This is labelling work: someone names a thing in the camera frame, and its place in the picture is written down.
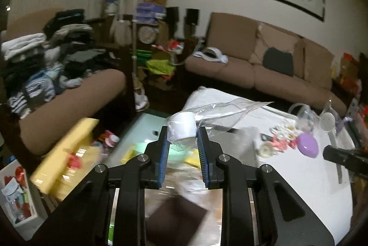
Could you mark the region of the clear plastic bag white roll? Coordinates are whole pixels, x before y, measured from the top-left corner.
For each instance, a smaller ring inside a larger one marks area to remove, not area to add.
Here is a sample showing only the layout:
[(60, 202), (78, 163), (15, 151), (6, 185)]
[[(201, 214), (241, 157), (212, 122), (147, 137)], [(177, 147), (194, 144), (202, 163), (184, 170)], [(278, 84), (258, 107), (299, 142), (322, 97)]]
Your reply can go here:
[(269, 105), (236, 98), (230, 102), (210, 103), (182, 110), (168, 118), (168, 140), (183, 145), (185, 140), (196, 137), (198, 129), (205, 127), (209, 136), (225, 132), (237, 125), (249, 113)]

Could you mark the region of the dark brown wallet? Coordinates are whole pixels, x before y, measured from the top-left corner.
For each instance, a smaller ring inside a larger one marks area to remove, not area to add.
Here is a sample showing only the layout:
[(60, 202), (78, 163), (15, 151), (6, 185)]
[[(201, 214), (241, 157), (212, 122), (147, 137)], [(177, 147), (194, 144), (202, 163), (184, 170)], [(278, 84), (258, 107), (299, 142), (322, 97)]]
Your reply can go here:
[(146, 218), (146, 237), (152, 245), (188, 245), (207, 210), (186, 198), (168, 198)]

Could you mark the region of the yellow snack bag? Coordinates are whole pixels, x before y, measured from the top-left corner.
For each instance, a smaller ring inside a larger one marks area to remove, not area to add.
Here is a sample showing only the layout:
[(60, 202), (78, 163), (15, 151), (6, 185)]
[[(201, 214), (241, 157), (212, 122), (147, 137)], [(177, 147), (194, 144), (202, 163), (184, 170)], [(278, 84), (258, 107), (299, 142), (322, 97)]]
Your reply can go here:
[(81, 119), (47, 154), (31, 175), (43, 194), (63, 201), (79, 182), (100, 163), (102, 147), (93, 145), (98, 120)]

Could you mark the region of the white table mat cloth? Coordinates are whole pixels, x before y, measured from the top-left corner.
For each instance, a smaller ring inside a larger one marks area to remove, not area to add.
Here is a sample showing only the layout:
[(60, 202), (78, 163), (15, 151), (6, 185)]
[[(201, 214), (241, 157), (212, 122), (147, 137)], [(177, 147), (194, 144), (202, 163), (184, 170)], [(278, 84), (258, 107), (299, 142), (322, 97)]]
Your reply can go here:
[[(238, 96), (230, 95), (216, 89), (200, 88), (194, 91), (186, 101), (183, 109), (203, 106), (217, 102), (230, 102)], [(246, 115), (235, 128), (255, 127), (260, 133), (270, 135), (270, 128), (293, 120), (292, 115), (264, 106)], [(342, 168), (342, 183), (339, 184), (336, 164), (324, 160), (323, 148), (330, 144), (328, 134), (316, 130), (319, 154), (310, 158), (298, 149), (289, 148), (284, 153), (269, 158), (259, 158), (259, 164), (270, 164), (303, 198), (328, 228), (337, 245), (349, 232), (353, 213), (353, 200), (349, 173)]]

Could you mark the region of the purple oval case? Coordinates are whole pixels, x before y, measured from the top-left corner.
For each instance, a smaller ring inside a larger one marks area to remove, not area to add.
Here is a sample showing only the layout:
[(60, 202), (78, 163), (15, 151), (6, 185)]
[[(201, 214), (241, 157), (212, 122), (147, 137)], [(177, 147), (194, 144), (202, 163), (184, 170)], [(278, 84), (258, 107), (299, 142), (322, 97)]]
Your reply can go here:
[(300, 134), (297, 138), (297, 147), (298, 150), (307, 157), (316, 158), (319, 154), (317, 141), (311, 134)]

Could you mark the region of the clear plastic bucket cup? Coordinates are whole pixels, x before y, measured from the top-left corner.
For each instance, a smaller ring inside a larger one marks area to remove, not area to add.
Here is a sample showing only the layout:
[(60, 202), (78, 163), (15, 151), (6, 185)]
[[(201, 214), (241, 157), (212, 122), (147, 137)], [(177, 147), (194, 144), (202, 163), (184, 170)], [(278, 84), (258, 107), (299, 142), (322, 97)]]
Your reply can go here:
[(319, 117), (307, 104), (295, 103), (289, 107), (287, 112), (295, 114), (296, 128), (304, 133), (312, 134), (319, 123)]

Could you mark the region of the green bag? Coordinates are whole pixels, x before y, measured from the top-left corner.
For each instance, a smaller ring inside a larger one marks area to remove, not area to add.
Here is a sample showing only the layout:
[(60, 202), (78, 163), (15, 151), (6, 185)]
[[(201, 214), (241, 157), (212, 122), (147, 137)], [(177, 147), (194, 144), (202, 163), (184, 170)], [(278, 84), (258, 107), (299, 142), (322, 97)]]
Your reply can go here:
[(171, 76), (176, 69), (167, 59), (150, 59), (146, 61), (146, 66), (155, 75)]

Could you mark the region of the white headset on sofa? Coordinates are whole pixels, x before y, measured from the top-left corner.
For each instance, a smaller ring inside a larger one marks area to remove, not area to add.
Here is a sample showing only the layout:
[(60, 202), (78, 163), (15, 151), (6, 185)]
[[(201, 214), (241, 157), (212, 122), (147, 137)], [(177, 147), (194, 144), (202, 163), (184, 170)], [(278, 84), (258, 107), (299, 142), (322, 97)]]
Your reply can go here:
[(202, 58), (208, 62), (217, 62), (217, 63), (228, 63), (228, 56), (224, 55), (218, 48), (215, 47), (205, 47), (200, 51), (195, 51), (193, 53), (194, 57)]

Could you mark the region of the black cushion on sofa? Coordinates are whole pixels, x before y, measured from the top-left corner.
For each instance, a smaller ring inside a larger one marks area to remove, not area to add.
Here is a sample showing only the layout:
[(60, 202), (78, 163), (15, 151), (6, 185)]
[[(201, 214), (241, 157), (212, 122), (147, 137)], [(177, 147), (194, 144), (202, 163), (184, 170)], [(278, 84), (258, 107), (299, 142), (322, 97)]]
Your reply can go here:
[(263, 67), (291, 77), (294, 75), (293, 55), (271, 47), (264, 53)]

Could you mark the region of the white storage box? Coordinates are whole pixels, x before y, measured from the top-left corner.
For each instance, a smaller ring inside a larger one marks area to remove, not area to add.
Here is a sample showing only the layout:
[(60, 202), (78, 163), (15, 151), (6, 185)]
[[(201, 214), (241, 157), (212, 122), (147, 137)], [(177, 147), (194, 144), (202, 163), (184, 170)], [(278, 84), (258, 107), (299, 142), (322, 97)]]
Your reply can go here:
[(28, 241), (47, 219), (36, 186), (14, 160), (1, 170), (1, 208), (20, 236)]

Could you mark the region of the brown three-seat sofa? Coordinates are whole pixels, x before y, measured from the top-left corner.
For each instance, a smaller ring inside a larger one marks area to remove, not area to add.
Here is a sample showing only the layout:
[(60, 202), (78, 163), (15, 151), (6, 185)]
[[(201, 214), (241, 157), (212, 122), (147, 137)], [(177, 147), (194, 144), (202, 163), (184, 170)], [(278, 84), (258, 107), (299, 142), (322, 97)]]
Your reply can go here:
[[(208, 62), (191, 55), (185, 60), (186, 70), (289, 103), (305, 103), (322, 110), (330, 100), (339, 115), (347, 111), (332, 92), (334, 55), (307, 38), (248, 17), (213, 12), (207, 47), (218, 48), (228, 56), (228, 63)], [(293, 55), (293, 76), (263, 67), (264, 54), (271, 47)]]

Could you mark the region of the white pole stand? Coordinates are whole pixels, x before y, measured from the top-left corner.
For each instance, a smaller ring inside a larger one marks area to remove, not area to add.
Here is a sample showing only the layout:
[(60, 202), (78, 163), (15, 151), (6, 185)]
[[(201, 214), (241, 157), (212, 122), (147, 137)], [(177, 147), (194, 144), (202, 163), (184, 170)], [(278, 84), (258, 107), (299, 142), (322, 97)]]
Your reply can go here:
[(132, 45), (132, 80), (135, 110), (142, 112), (149, 107), (144, 86), (138, 78), (137, 67), (137, 5), (138, 0), (118, 0), (117, 12), (110, 28), (110, 36), (115, 42)]

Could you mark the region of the pile of folded clothes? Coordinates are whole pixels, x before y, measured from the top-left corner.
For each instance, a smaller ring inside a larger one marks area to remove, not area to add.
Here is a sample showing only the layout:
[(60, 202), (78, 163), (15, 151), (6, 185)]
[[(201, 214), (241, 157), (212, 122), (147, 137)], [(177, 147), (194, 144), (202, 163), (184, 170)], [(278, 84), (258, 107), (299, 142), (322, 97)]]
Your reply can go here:
[(8, 25), (1, 62), (6, 102), (24, 119), (106, 69), (107, 52), (95, 43), (83, 9), (49, 8)]

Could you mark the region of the stack of blue packages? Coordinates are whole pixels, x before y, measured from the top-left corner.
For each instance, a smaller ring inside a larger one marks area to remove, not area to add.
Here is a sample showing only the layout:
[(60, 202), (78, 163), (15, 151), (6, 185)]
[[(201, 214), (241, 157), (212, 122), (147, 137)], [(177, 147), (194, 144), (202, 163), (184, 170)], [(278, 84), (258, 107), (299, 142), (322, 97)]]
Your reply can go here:
[(156, 3), (138, 3), (136, 18), (138, 23), (157, 24), (167, 15), (165, 6)]

